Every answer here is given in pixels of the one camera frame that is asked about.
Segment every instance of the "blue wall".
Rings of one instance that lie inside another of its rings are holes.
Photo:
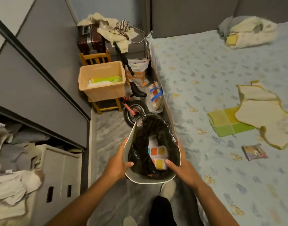
[[[104,17],[125,19],[133,26],[141,25],[137,0],[70,0],[78,21],[89,14],[100,13]]]

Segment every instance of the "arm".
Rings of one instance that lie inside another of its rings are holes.
[[[100,203],[106,192],[117,180],[124,177],[132,162],[123,163],[123,149],[127,138],[122,142],[117,154],[111,157],[102,176],[81,196],[51,219],[45,226],[79,226],[86,225],[87,220]]]
[[[201,179],[191,163],[187,161],[185,152],[179,140],[178,144],[181,151],[181,166],[176,166],[168,159],[165,160],[165,163],[193,190],[206,213],[210,225],[239,226],[226,207],[217,198],[212,188]]]

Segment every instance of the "bike seat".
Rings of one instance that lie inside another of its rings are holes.
[[[142,92],[141,90],[139,90],[139,88],[137,87],[137,85],[134,82],[130,82],[130,87],[131,87],[131,91],[132,91],[134,96],[136,96],[138,98],[147,97],[147,94]]]

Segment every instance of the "bike wheel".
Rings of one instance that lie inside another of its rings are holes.
[[[127,105],[132,110],[133,109],[138,110],[138,113],[135,116],[133,116],[127,109],[124,109],[124,114],[123,114],[124,120],[128,124],[129,127],[133,127],[137,119],[142,117],[144,114],[149,113],[147,105],[140,100],[130,101]]]

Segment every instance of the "wall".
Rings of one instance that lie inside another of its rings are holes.
[[[98,12],[104,17],[125,19],[133,26],[141,25],[137,0],[70,0],[70,2],[78,21]]]
[[[34,0],[0,0],[0,20],[16,35]],[[5,39],[0,34],[0,48]]]

